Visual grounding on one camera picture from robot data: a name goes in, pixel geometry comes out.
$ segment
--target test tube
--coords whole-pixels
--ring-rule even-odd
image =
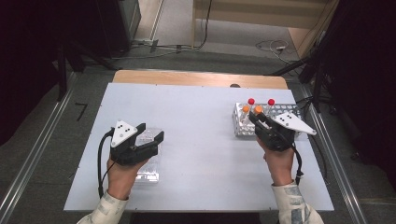
[[[245,119],[248,119],[248,111],[249,111],[248,105],[244,105],[244,107],[242,107],[241,116],[239,117],[239,122],[243,123]]]
[[[272,108],[272,106],[273,106],[274,104],[275,104],[275,100],[274,100],[274,99],[269,99],[269,100],[268,100],[267,107],[265,108],[265,115],[266,115],[266,116],[269,116],[269,115],[270,115],[271,108]]]
[[[247,103],[250,105],[250,109],[249,110],[251,110],[251,107],[253,107],[253,105],[254,105],[254,99],[253,98],[249,98],[247,100]]]
[[[256,105],[255,107],[254,107],[254,111],[253,111],[255,114],[260,114],[260,113],[262,113],[262,106],[261,105]]]

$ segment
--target red cap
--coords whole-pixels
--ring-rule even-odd
[[[248,99],[247,103],[250,105],[254,105],[254,99],[253,98]]]
[[[275,104],[275,100],[274,99],[269,99],[268,100],[268,105],[274,105]]]

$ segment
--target white table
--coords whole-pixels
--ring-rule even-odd
[[[276,209],[271,177],[254,140],[233,135],[236,102],[294,103],[289,90],[110,83],[92,127],[64,210],[97,205],[97,148],[117,119],[146,122],[165,132],[160,182],[135,185],[126,210],[141,212],[254,212]],[[317,210],[333,210],[306,134],[296,139],[303,158],[301,192]],[[105,170],[109,140],[103,151]]]

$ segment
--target test tube rack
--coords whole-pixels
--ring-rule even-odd
[[[233,108],[233,131],[235,136],[254,136],[254,124],[249,122],[241,122],[240,118],[242,115],[242,107],[246,105],[246,103],[236,103]],[[301,112],[297,105],[291,104],[276,104],[270,107],[268,111],[268,104],[254,104],[251,107],[254,108],[256,105],[261,105],[264,109],[264,114],[271,118],[274,118],[277,115],[290,112],[296,115],[298,118],[302,118]]]

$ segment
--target orange cap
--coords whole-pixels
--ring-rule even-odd
[[[248,105],[244,105],[244,107],[242,107],[242,111],[244,111],[245,113],[247,113],[247,112],[249,111]]]
[[[254,107],[254,113],[260,114],[261,112],[262,112],[262,106],[256,105],[256,107]]]

